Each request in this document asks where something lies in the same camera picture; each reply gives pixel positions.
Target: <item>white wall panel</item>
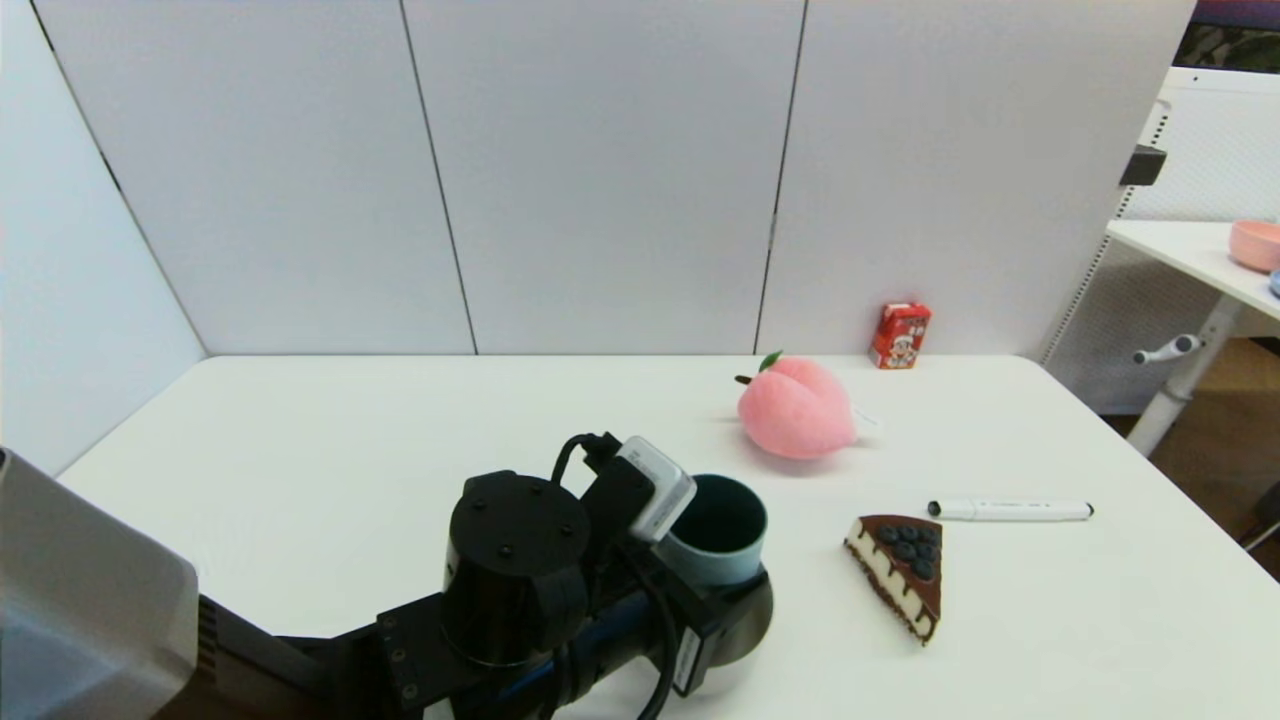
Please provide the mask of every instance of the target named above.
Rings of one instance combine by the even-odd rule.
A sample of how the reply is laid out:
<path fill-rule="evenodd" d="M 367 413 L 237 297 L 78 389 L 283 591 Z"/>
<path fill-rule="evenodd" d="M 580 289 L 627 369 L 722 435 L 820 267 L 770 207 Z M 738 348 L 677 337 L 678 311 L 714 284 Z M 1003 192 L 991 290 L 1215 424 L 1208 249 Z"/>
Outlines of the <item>white wall panel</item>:
<path fill-rule="evenodd" d="M 58 473 L 204 357 L 27 0 L 3 0 L 4 442 Z"/>
<path fill-rule="evenodd" d="M 481 352 L 749 352 L 800 0 L 407 0 Z"/>
<path fill-rule="evenodd" d="M 394 0 L 40 0 L 212 352 L 471 352 Z"/>
<path fill-rule="evenodd" d="M 1074 290 L 1190 0 L 809 6 L 760 348 L 1034 351 Z"/>

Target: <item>tag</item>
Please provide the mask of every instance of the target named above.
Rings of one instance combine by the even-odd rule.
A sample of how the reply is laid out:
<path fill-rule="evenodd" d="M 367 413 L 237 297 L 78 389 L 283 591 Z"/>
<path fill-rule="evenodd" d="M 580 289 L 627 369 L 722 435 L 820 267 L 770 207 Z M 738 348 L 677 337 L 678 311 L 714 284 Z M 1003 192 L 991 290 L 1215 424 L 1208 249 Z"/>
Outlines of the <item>tag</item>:
<path fill-rule="evenodd" d="M 694 664 L 701 647 L 703 638 L 686 626 L 685 635 L 680 639 L 680 652 L 676 653 L 676 676 L 672 679 L 681 693 L 689 692 L 689 680 L 692 679 Z"/>
<path fill-rule="evenodd" d="M 858 439 L 879 439 L 884 437 L 884 423 L 872 418 L 860 409 L 854 407 L 854 425 L 858 428 Z"/>
<path fill-rule="evenodd" d="M 666 537 L 680 514 L 698 495 L 698 483 L 680 465 L 640 436 L 622 443 L 618 457 L 653 483 L 653 497 L 631 523 L 632 537 L 655 543 Z"/>

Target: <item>black cable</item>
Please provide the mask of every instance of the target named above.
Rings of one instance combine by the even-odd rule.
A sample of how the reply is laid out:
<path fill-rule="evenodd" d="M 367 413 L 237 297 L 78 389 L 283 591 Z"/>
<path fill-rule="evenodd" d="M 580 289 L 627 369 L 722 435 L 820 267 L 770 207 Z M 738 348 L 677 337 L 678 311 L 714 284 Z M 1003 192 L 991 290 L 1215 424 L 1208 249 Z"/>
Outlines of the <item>black cable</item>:
<path fill-rule="evenodd" d="M 676 679 L 676 619 L 671 616 L 671 607 L 667 606 L 667 598 L 653 584 L 653 580 L 636 566 L 635 560 L 621 548 L 617 555 L 622 565 L 631 573 L 631 577 L 640 583 L 645 594 L 649 596 L 649 602 L 658 609 L 658 618 L 662 620 L 662 670 L 658 674 L 658 684 L 653 688 L 653 694 L 649 696 L 649 702 L 645 703 L 644 710 L 636 717 L 636 720 L 655 720 L 658 714 L 662 712 L 662 706 L 667 703 L 667 696 L 671 694 L 671 684 Z"/>
<path fill-rule="evenodd" d="M 599 437 L 593 434 L 573 436 L 568 438 L 568 442 L 566 442 L 564 447 L 561 448 L 559 456 L 556 457 L 556 468 L 552 469 L 550 482 L 553 486 L 558 486 L 561 479 L 564 477 L 564 469 L 568 468 L 568 459 L 573 455 L 573 448 L 595 439 L 599 439 Z"/>

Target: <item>pink bowl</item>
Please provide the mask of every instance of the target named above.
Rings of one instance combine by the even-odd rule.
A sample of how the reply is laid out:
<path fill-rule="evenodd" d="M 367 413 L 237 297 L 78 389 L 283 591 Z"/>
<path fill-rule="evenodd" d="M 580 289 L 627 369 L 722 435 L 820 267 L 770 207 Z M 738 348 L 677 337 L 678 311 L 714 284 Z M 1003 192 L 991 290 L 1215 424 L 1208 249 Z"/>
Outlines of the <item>pink bowl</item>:
<path fill-rule="evenodd" d="M 1231 225 L 1231 258 L 1263 273 L 1280 270 L 1280 225 L 1240 220 Z"/>

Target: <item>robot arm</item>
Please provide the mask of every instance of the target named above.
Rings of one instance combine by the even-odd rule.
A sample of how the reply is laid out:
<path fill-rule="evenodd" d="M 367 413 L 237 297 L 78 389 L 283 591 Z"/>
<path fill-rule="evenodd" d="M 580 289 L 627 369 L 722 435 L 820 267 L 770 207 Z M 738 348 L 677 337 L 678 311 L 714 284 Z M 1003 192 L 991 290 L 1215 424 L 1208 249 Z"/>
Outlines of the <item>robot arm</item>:
<path fill-rule="evenodd" d="M 643 656 L 662 670 L 641 712 L 654 717 L 672 687 L 695 692 L 759 643 L 768 575 L 694 589 L 652 551 L 687 503 L 687 475 L 640 438 L 571 443 L 596 471 L 581 498 L 558 484 L 572 445 L 554 482 L 468 479 L 444 591 L 337 638 L 253 626 L 200 596 L 186 560 L 6 452 L 4 715 L 550 717 Z"/>

